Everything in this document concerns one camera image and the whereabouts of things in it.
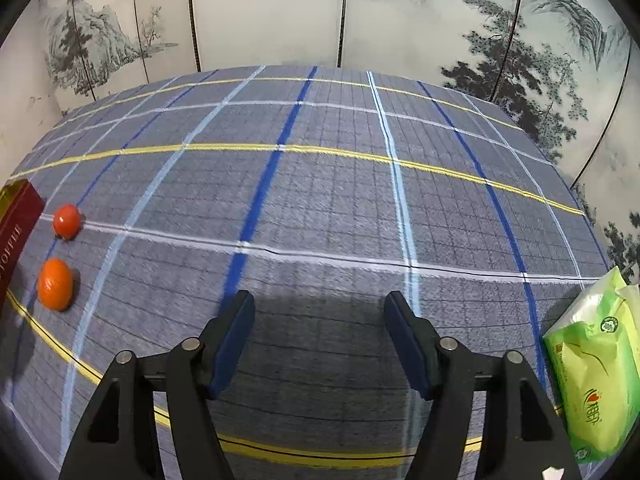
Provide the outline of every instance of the red box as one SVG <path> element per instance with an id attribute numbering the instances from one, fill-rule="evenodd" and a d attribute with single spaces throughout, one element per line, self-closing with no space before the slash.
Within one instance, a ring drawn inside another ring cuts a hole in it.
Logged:
<path id="1" fill-rule="evenodd" d="M 0 307 L 22 249 L 44 210 L 31 183 L 17 180 L 0 191 Z"/>

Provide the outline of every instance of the orange fruit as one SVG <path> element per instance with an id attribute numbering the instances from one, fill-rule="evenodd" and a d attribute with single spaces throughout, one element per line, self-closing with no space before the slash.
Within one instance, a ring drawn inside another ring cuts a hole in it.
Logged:
<path id="1" fill-rule="evenodd" d="M 81 223 L 80 212 L 73 204 L 60 206 L 53 215 L 53 230 L 65 240 L 72 240 L 76 237 Z"/>
<path id="2" fill-rule="evenodd" d="M 74 277 L 65 262 L 50 258 L 38 277 L 38 299 L 50 310 L 65 310 L 74 293 Z"/>

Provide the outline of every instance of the yellow stripe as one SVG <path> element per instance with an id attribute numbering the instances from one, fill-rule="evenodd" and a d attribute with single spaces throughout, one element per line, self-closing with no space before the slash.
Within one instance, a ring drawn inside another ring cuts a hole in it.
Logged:
<path id="1" fill-rule="evenodd" d="M 93 384 L 98 385 L 102 379 L 100 372 L 76 359 L 70 350 L 54 338 L 28 311 L 22 306 L 14 294 L 8 290 L 6 294 L 14 310 L 24 318 L 33 331 L 49 347 L 67 363 L 73 363 L 78 371 Z M 162 408 L 154 406 L 156 421 L 170 427 L 169 413 Z M 314 451 L 303 449 L 290 449 L 287 447 L 270 446 L 261 442 L 252 442 L 244 438 L 218 434 L 220 444 L 225 452 L 241 456 L 247 456 L 258 460 L 267 460 L 287 465 L 299 465 L 306 467 L 334 467 L 340 469 L 367 469 L 380 467 L 395 467 L 412 458 L 415 450 L 409 455 L 403 451 L 390 451 L 381 453 L 333 453 L 326 451 Z M 482 443 L 481 437 L 470 438 L 466 441 L 465 452 L 477 451 Z"/>
<path id="2" fill-rule="evenodd" d="M 50 162 L 48 164 L 44 164 L 37 168 L 32 168 L 31 170 L 21 171 L 20 173 L 15 173 L 11 178 L 18 178 L 21 176 L 25 176 L 30 173 L 35 173 L 36 171 L 44 170 L 45 168 L 53 168 L 55 166 L 60 166 L 62 164 L 73 164 L 75 162 L 84 162 L 87 160 L 97 160 L 99 158 L 107 158 L 115 155 L 143 155 L 145 153 L 167 153 L 167 152 L 176 152 L 183 147 L 182 144 L 167 144 L 164 146 L 142 146 L 140 148 L 126 148 L 124 150 L 109 150 L 108 152 L 100 152 L 100 153 L 91 153 L 90 155 L 81 155 L 81 156 L 70 156 L 67 158 L 61 158 L 55 162 Z M 382 162 L 383 164 L 389 164 L 393 162 L 391 158 L 386 155 L 373 155 L 371 153 L 362 153 L 362 152 L 351 152 L 349 150 L 340 150 L 338 148 L 324 148 L 322 146 L 303 146 L 300 144 L 287 144 L 286 146 L 276 146 L 275 144 L 249 144 L 249 143 L 231 143 L 231 142 L 194 142 L 184 146 L 185 150 L 190 152 L 204 152 L 204 151 L 240 151 L 240 152 L 272 152 L 273 150 L 280 149 L 283 152 L 289 153 L 319 153 L 322 155 L 337 155 L 337 156 L 346 156 L 350 158 L 358 158 L 360 160 L 370 160 L 372 162 Z M 420 162 L 413 162 L 411 160 L 397 160 L 400 166 L 404 166 L 405 168 L 413 168 L 414 170 L 419 171 L 427 171 L 428 173 L 437 173 L 443 174 L 447 176 L 452 176 L 454 178 L 460 178 L 462 180 L 468 180 L 470 182 L 475 182 L 476 184 L 486 184 L 488 186 L 494 187 L 495 189 L 501 189 L 504 191 L 509 191 L 512 193 L 519 194 L 526 198 L 530 198 L 532 200 L 537 200 L 538 202 L 542 202 L 545 204 L 549 204 L 552 207 L 556 207 L 563 211 L 567 211 L 569 213 L 584 215 L 584 212 L 580 209 L 576 209 L 575 207 L 570 207 L 555 200 L 549 200 L 543 196 L 537 195 L 530 191 L 526 191 L 524 189 L 520 189 L 515 186 L 510 186 L 510 184 L 504 184 L 502 182 L 496 182 L 495 180 L 489 180 L 487 178 L 482 178 L 477 175 L 472 175 L 469 173 L 463 173 L 461 171 L 449 170 L 448 168 L 441 168 L 440 166 L 432 166 L 431 164 L 421 164 Z"/>
<path id="3" fill-rule="evenodd" d="M 256 77 L 254 78 L 254 81 L 306 81 L 307 79 L 304 77 Z M 128 103 L 130 101 L 135 101 L 136 99 L 142 99 L 145 97 L 149 97 L 151 95 L 156 95 L 156 94 L 161 94 L 164 92 L 171 92 L 173 90 L 179 90 L 180 88 L 188 88 L 188 87 L 194 87 L 194 86 L 204 86 L 204 85 L 217 85 L 217 84 L 224 84 L 224 83 L 238 83 L 244 81 L 244 79 L 242 78 L 235 78 L 235 79 L 218 79 L 216 81 L 200 81 L 200 82 L 193 82 L 193 83 L 184 83 L 181 85 L 176 85 L 176 86 L 169 86 L 167 88 L 162 88 L 159 90 L 153 90 L 151 92 L 144 92 L 143 94 L 138 94 L 138 95 L 134 95 L 132 97 L 127 97 L 126 99 L 118 99 L 116 101 L 112 101 L 109 104 L 100 106 L 98 108 L 95 108 L 94 110 L 90 110 L 88 112 L 84 112 L 82 114 L 78 114 L 74 117 L 71 117 L 69 119 L 67 119 L 65 122 L 59 124 L 58 126 L 54 126 L 51 131 L 53 130 L 57 130 L 58 128 L 62 128 L 62 126 L 64 126 L 65 124 L 69 124 L 73 121 L 77 121 L 78 119 L 81 119 L 83 117 L 87 117 L 87 115 L 93 115 L 97 112 L 100 112 L 102 110 L 106 110 L 107 108 L 110 108 L 112 106 L 115 105 L 119 105 L 122 103 Z M 348 85 L 348 86 L 359 86 L 359 87 L 365 87 L 368 88 L 369 85 L 366 83 L 355 83 L 352 81 L 338 81 L 335 79 L 320 79 L 320 78 L 312 78 L 310 79 L 310 81 L 315 81 L 315 82 L 320 82 L 320 83 L 336 83 L 336 84 L 340 84 L 340 85 Z M 464 110 L 465 112 L 469 112 L 472 114 L 476 114 L 476 115 L 481 115 L 478 112 L 476 112 L 475 110 L 472 110 L 471 108 L 465 108 L 463 106 L 459 106 L 457 104 L 454 103 L 449 103 L 448 101 L 442 101 L 440 99 L 434 99 L 432 97 L 428 97 L 426 95 L 421 95 L 421 94 L 417 94 L 414 92 L 408 92 L 406 90 L 397 90 L 395 88 L 387 88 L 387 87 L 383 87 L 383 86 L 379 86 L 378 87 L 379 90 L 385 90 L 387 92 L 396 92 L 399 94 L 405 94 L 405 95 L 411 95 L 414 97 L 419 97 L 421 99 L 427 99 L 427 101 L 435 101 L 437 103 L 443 104 L 443 105 L 447 105 L 447 106 L 451 106 L 454 108 L 458 108 L 459 110 Z M 509 124 L 506 123 L 504 121 L 495 119 L 493 117 L 489 117 L 486 116 L 487 119 L 494 121 L 495 123 L 499 123 L 499 124 L 503 124 L 504 126 L 508 126 L 510 128 L 513 128 L 514 130 L 522 130 L 522 128 L 519 128 L 517 126 L 515 126 L 514 124 Z"/>

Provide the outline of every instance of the logo on package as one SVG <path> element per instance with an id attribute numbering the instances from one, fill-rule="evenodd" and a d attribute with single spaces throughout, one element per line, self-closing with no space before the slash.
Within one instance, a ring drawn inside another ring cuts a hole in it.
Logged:
<path id="1" fill-rule="evenodd" d="M 575 452 L 575 457 L 578 460 L 584 460 L 591 454 L 591 450 L 588 447 L 581 447 Z"/>
<path id="2" fill-rule="evenodd" d="M 618 320 L 613 316 L 607 316 L 600 324 L 600 330 L 613 333 L 618 329 Z"/>
<path id="3" fill-rule="evenodd" d="M 595 389 L 589 390 L 584 394 L 584 402 L 582 404 L 586 421 L 591 424 L 600 422 L 600 397 L 601 393 Z"/>

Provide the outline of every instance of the light blue stripe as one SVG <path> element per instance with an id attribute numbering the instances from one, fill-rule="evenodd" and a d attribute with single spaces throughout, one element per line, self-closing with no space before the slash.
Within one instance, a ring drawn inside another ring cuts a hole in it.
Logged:
<path id="1" fill-rule="evenodd" d="M 167 81 L 166 83 L 164 83 L 159 89 L 161 90 L 162 88 L 165 88 L 166 86 L 170 85 L 171 83 L 173 83 L 176 79 L 178 79 L 178 77 L 174 77 L 173 79 Z M 104 132 L 99 138 L 98 140 L 96 140 L 90 147 L 88 150 L 86 150 L 82 156 L 87 155 L 88 153 L 91 153 L 94 148 L 100 144 L 102 142 L 102 140 L 109 135 L 114 129 L 116 129 L 116 127 L 125 119 L 127 119 L 133 112 L 135 112 L 138 108 L 140 108 L 144 103 L 146 103 L 147 101 L 149 101 L 149 99 L 151 99 L 153 97 L 153 95 L 149 95 L 148 97 L 145 97 L 144 99 L 142 99 L 141 102 L 139 102 L 137 105 L 135 105 L 131 110 L 129 110 L 126 114 L 124 114 L 117 122 L 113 123 L 113 126 L 111 128 L 109 128 L 106 132 Z M 78 166 L 80 166 L 80 164 L 82 163 L 81 160 L 78 160 L 78 162 L 76 162 L 69 171 L 66 172 L 66 175 L 64 177 L 62 177 L 62 180 L 58 183 L 58 185 L 56 186 L 56 189 L 53 190 L 53 192 L 51 193 L 51 195 L 49 195 L 49 198 L 47 198 L 47 205 L 49 205 L 49 203 L 51 202 L 51 200 L 53 199 L 53 197 L 55 197 L 58 192 L 60 191 L 60 189 L 62 188 L 63 184 L 66 182 L 66 180 L 73 174 L 73 172 L 78 168 Z"/>
<path id="2" fill-rule="evenodd" d="M 388 121 L 386 120 L 385 110 L 380 100 L 380 94 L 378 94 L 378 88 L 376 87 L 373 74 L 367 72 L 369 78 L 369 85 L 371 86 L 371 92 L 373 94 L 373 101 L 378 111 L 378 118 L 380 120 L 380 127 L 385 137 L 385 149 L 386 154 L 393 160 L 393 163 L 389 164 L 391 169 L 392 185 L 394 188 L 394 201 L 396 202 L 396 216 L 398 218 L 398 232 L 400 233 L 402 255 L 409 263 L 409 281 L 410 284 L 406 286 L 408 291 L 405 291 L 405 296 L 411 310 L 416 316 L 420 316 L 420 283 L 419 277 L 411 270 L 411 266 L 417 264 L 418 257 L 415 250 L 414 234 L 411 228 L 411 219 L 409 216 L 409 207 L 406 201 L 406 195 L 404 193 L 404 183 L 402 181 L 402 171 L 398 163 L 398 153 L 396 152 L 396 143 L 394 142 L 391 129 L 389 128 Z"/>
<path id="3" fill-rule="evenodd" d="M 107 279 L 107 276 L 113 266 L 116 257 L 118 256 L 118 252 L 124 243 L 124 240 L 127 238 L 128 229 L 132 228 L 140 214 L 145 209 L 151 197 L 154 195 L 164 178 L 167 176 L 169 171 L 171 171 L 172 167 L 175 163 L 180 159 L 182 154 L 184 153 L 187 146 L 193 141 L 193 139 L 200 134 L 204 128 L 218 115 L 222 109 L 226 106 L 226 104 L 233 99 L 238 92 L 240 92 L 245 86 L 247 86 L 262 70 L 264 69 L 264 65 L 261 66 L 258 70 L 252 73 L 247 79 L 242 81 L 236 88 L 234 88 L 229 95 L 227 95 L 224 100 L 216 106 L 203 120 L 200 121 L 198 126 L 196 126 L 182 141 L 182 147 L 177 152 L 174 152 L 171 157 L 165 162 L 160 171 L 156 174 L 154 179 L 151 181 L 151 184 L 146 188 L 142 197 L 138 200 L 136 205 L 131 210 L 129 217 L 124 223 L 123 232 L 119 233 L 109 245 L 109 249 L 107 250 L 107 254 L 104 257 L 102 262 L 102 266 L 98 271 L 98 274 L 95 278 L 94 285 L 91 289 L 91 294 L 89 295 L 89 299 L 84 306 L 84 311 L 82 312 L 82 317 L 80 319 L 80 323 L 78 324 L 78 328 L 76 331 L 76 336 L 74 337 L 74 343 L 71 348 L 73 356 L 76 358 L 80 357 L 82 353 L 82 346 L 84 346 L 84 338 L 86 337 L 86 333 L 89 330 L 89 325 L 94 316 L 95 308 L 98 305 L 98 300 L 100 298 L 100 294 L 102 292 L 102 288 L 104 286 L 104 282 Z M 71 416 L 71 402 L 73 398 L 74 388 L 76 386 L 76 367 L 72 364 L 67 365 L 66 367 L 66 377 L 65 377 L 65 386 L 62 397 L 62 421 L 60 427 L 60 463 L 62 464 L 66 450 L 69 447 L 69 443 L 71 442 L 71 427 L 70 427 L 70 416 Z"/>
<path id="4" fill-rule="evenodd" d="M 408 268 L 404 272 L 404 296 L 407 299 L 411 310 L 416 316 L 420 316 L 420 276 L 414 272 L 413 266 L 417 265 L 417 253 L 415 250 L 414 234 L 411 229 L 411 220 L 409 216 L 409 208 L 404 193 L 404 183 L 402 182 L 402 172 L 398 164 L 398 154 L 396 152 L 396 144 L 394 142 L 391 129 L 386 120 L 385 110 L 382 106 L 382 100 L 376 87 L 376 82 L 371 72 L 367 72 L 369 85 L 373 94 L 373 101 L 378 112 L 380 120 L 380 128 L 385 137 L 385 149 L 387 156 L 393 161 L 389 164 L 391 172 L 392 187 L 394 190 L 394 201 L 396 203 L 396 219 L 398 221 L 398 232 L 400 236 L 400 245 L 402 247 L 402 256 Z M 422 405 L 419 395 L 413 390 L 407 392 L 406 409 L 404 413 L 404 428 L 402 428 L 402 448 L 407 450 L 413 446 L 412 438 L 416 434 L 416 428 L 420 427 L 422 418 Z M 401 480 L 406 474 L 408 465 L 398 467 L 396 478 Z"/>
<path id="5" fill-rule="evenodd" d="M 498 131 L 498 129 L 494 126 L 494 124 L 487 118 L 487 116 L 485 114 L 483 114 L 479 108 L 473 103 L 473 101 L 471 99 L 469 99 L 469 97 L 466 94 L 462 94 L 462 96 L 466 99 L 466 101 L 476 110 L 476 112 L 482 117 L 484 118 L 484 120 L 487 122 L 487 124 L 489 124 L 489 126 L 491 126 L 491 128 L 494 130 L 494 132 L 498 135 L 498 137 L 500 137 L 500 139 L 502 140 L 502 142 L 504 143 L 504 145 L 511 151 L 511 153 L 513 154 L 513 156 L 516 158 L 516 160 L 520 163 L 522 169 L 524 170 L 524 172 L 527 174 L 527 176 L 529 177 L 530 181 L 533 183 L 533 185 L 536 187 L 536 189 L 538 190 L 538 194 L 542 197 L 545 198 L 545 194 L 542 191 L 542 188 L 540 187 L 540 185 L 536 182 L 536 179 L 533 177 L 533 175 L 530 173 L 529 168 L 527 168 L 524 164 L 524 162 L 521 160 L 521 158 L 518 156 L 518 154 L 515 152 L 515 150 L 511 147 L 511 145 L 507 142 L 507 139 L 504 138 L 504 136 L 500 133 L 500 131 Z M 564 229 L 562 229 L 562 226 L 560 225 L 560 222 L 558 221 L 558 217 L 556 216 L 556 213 L 554 213 L 554 210 L 551 209 L 551 206 L 545 202 L 546 208 L 549 211 L 549 214 L 551 215 L 551 218 L 554 221 L 554 224 L 556 224 L 556 228 L 558 229 L 558 232 L 560 233 L 560 236 L 562 238 L 562 242 L 564 243 L 564 246 L 566 247 L 566 250 L 569 252 L 569 257 L 571 258 L 572 263 L 574 264 L 574 269 L 575 269 L 575 273 L 578 276 L 578 279 L 580 279 L 580 288 L 582 290 L 584 290 L 584 283 L 582 282 L 582 275 L 580 273 L 580 267 L 578 266 L 578 262 L 575 259 L 575 255 L 574 255 L 574 251 L 571 248 L 571 245 L 569 245 L 569 240 L 566 238 L 566 235 L 564 234 Z"/>

